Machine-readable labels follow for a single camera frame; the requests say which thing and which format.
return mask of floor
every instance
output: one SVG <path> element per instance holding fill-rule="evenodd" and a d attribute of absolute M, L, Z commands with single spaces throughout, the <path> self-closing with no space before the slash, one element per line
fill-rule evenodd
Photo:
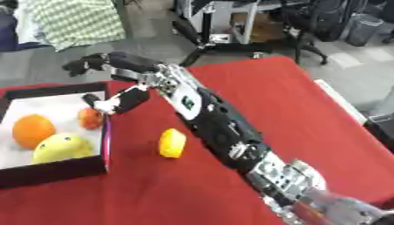
<path fill-rule="evenodd" d="M 69 78 L 60 65 L 86 54 L 128 51 L 166 62 L 180 62 L 194 46 L 171 31 L 173 14 L 168 12 L 171 0 L 143 0 L 142 10 L 127 7 L 132 37 L 93 47 L 74 47 L 67 53 L 55 53 L 53 48 L 40 51 L 0 54 L 0 86 L 31 83 L 81 83 L 108 79 L 107 73 Z M 388 32 L 384 27 L 381 33 Z M 378 35 L 366 47 L 352 47 L 343 40 L 334 43 L 318 42 L 317 46 L 330 55 L 330 63 L 320 66 L 315 55 L 303 54 L 302 67 L 312 78 L 321 78 L 351 104 L 368 112 L 381 101 L 394 85 L 394 44 L 384 46 Z M 292 56 L 290 49 L 275 55 Z M 204 56 L 196 64 L 231 62 L 247 59 L 245 55 L 220 54 Z"/>

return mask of robotic hand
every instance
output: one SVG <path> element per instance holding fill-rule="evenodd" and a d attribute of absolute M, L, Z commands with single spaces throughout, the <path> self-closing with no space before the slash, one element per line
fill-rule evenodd
<path fill-rule="evenodd" d="M 63 68 L 76 76 L 88 69 L 103 70 L 104 65 L 110 66 L 113 79 L 136 85 L 108 100 L 84 96 L 92 108 L 107 114 L 124 113 L 147 101 L 148 89 L 157 90 L 207 149 L 235 170 L 285 223 L 394 224 L 391 211 L 330 193 L 324 178 L 308 164 L 283 162 L 234 106 L 178 65 L 113 52 L 86 56 Z"/>

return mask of chair leg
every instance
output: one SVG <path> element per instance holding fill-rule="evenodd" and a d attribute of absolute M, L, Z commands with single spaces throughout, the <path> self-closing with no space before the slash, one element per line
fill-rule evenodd
<path fill-rule="evenodd" d="M 301 47 L 303 45 L 304 32 L 300 31 L 295 40 L 295 63 L 300 64 Z"/>
<path fill-rule="evenodd" d="M 327 56 L 326 54 L 322 53 L 322 51 L 320 51 L 320 49 L 318 49 L 317 47 L 314 47 L 314 46 L 312 46 L 312 45 L 302 45 L 302 46 L 301 46 L 301 49 L 319 55 L 319 56 L 322 57 L 322 59 L 323 59 L 322 62 L 321 62 L 321 64 L 322 64 L 322 65 L 327 64 L 327 62 L 328 62 L 328 61 L 327 61 L 328 56 Z"/>
<path fill-rule="evenodd" d="M 301 47 L 297 45 L 295 47 L 295 63 L 300 64 L 300 57 L 301 57 Z"/>

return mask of green checkered fabric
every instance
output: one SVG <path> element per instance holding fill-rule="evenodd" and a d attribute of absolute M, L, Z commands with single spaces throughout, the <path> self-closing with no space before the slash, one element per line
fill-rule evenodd
<path fill-rule="evenodd" d="M 32 0 L 29 11 L 56 51 L 126 36 L 111 0 Z"/>

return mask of desk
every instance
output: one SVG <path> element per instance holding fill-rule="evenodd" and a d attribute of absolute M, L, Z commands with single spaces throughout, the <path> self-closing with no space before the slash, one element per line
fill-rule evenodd
<path fill-rule="evenodd" d="M 284 160 L 318 169 L 331 190 L 367 202 L 394 197 L 394 156 L 285 57 L 190 70 L 265 134 Z M 110 82 L 111 93 L 128 87 Z M 157 153 L 169 127 L 188 139 L 178 160 Z M 253 192 L 185 129 L 155 92 L 112 117 L 109 174 L 0 191 L 7 225 L 280 225 Z"/>

